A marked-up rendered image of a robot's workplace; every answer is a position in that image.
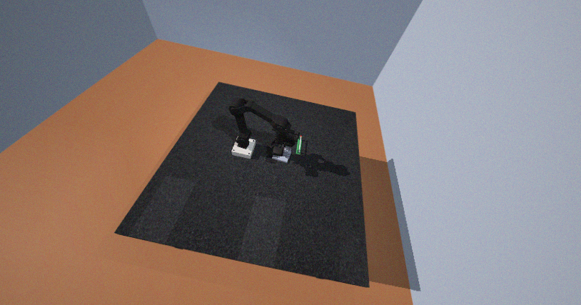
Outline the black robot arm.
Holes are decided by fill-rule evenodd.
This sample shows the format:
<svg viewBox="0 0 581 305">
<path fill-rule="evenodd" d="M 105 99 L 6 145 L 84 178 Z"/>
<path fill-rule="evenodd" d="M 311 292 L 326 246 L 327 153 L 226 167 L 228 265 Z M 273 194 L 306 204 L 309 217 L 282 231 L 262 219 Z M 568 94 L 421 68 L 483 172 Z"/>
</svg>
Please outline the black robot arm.
<svg viewBox="0 0 581 305">
<path fill-rule="evenodd" d="M 245 106 L 244 106 L 245 104 Z M 257 105 L 253 100 L 234 99 L 231 105 L 228 107 L 230 113 L 235 116 L 236 122 L 239 129 L 239 135 L 236 139 L 238 143 L 237 147 L 246 149 L 249 145 L 249 139 L 252 135 L 251 130 L 247 129 L 246 121 L 243 113 L 250 111 L 253 114 L 261 117 L 271 124 L 272 130 L 276 131 L 276 137 L 278 139 L 283 139 L 286 137 L 283 147 L 290 146 L 293 147 L 295 142 L 298 141 L 300 132 L 291 129 L 291 124 L 286 117 L 281 115 L 275 115 L 264 109 L 263 107 Z"/>
</svg>

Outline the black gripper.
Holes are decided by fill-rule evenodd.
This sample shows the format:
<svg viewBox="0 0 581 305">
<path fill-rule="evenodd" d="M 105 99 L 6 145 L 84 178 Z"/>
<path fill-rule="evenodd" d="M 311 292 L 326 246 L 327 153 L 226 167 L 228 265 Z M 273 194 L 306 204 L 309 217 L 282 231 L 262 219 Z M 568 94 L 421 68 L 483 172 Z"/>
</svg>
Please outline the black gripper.
<svg viewBox="0 0 581 305">
<path fill-rule="evenodd" d="M 283 144 L 284 144 L 285 140 L 286 140 L 286 137 L 283 139 L 278 139 L 277 137 L 275 137 L 275 143 L 277 143 L 276 144 L 277 146 L 273 147 L 272 155 L 276 155 L 276 156 L 283 155 L 283 150 L 284 150 Z"/>
</svg>

